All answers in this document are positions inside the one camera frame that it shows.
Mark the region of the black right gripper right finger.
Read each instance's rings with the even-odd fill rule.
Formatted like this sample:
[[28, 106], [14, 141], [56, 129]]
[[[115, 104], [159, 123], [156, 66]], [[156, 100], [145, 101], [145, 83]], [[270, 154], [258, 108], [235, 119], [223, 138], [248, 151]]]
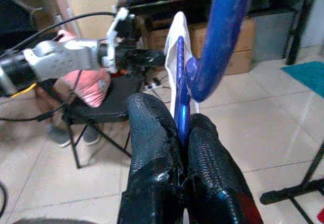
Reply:
[[205, 115], [193, 114], [188, 145], [190, 220], [196, 223], [263, 223], [240, 168]]

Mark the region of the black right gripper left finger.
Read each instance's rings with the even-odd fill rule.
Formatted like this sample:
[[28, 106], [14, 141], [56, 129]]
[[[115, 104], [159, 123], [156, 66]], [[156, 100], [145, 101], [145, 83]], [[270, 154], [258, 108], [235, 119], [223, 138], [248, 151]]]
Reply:
[[117, 223], [181, 223], [181, 162], [175, 122], [155, 96], [127, 99], [132, 158]]

